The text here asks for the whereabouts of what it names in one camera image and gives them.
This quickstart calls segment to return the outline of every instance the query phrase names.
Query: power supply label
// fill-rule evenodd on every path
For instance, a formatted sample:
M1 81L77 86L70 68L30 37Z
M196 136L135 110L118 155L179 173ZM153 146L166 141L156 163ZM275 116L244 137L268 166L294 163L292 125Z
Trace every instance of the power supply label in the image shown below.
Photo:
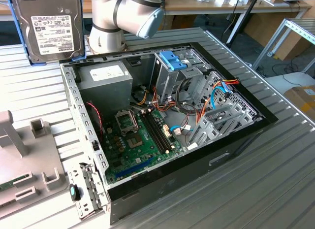
M115 78L118 76L128 75L128 72L124 74L123 70L119 67L119 65L112 65L112 66L92 69L90 71L90 74L93 81L100 81L100 80Z
M41 55L74 51L71 17L31 16Z

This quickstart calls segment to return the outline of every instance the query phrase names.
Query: red cable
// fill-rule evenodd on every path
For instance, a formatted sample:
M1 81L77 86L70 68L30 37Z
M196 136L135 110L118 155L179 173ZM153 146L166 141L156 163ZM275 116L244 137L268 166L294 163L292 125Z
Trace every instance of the red cable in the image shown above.
M102 124L102 119L100 117L100 112L98 111L98 109L93 105L91 104L90 102L87 102L87 104L89 106L91 106L92 108L94 108L94 110L96 111L97 115L98 115L98 119L99 119L99 125L100 125L100 137L101 137L101 140L102 140L102 137L103 137L103 124Z

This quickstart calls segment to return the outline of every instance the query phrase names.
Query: barcode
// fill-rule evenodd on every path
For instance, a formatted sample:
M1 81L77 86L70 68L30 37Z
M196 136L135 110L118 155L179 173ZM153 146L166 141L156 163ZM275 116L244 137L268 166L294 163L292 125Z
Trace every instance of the barcode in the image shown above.
M44 45L41 45L40 47L41 48L51 48L51 47L55 47L56 45L55 44L44 44Z
M44 48L51 48L51 47L55 47L55 44L44 44Z
M62 51L70 51L72 50L72 48L59 48L59 51L62 52Z

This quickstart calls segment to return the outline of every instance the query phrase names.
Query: hard drive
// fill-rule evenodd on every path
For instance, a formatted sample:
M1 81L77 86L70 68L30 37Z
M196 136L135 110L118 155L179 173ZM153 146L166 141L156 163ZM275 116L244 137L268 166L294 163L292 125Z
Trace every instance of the hard drive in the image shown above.
M31 65L85 58L83 0L8 0Z

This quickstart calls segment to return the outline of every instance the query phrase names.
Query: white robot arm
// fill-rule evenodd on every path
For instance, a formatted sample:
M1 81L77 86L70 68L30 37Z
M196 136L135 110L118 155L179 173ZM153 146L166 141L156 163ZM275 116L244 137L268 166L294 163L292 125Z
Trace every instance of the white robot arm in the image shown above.
M123 30L146 39L157 32L162 22L161 0L91 1L93 27L89 44L96 53L123 50Z

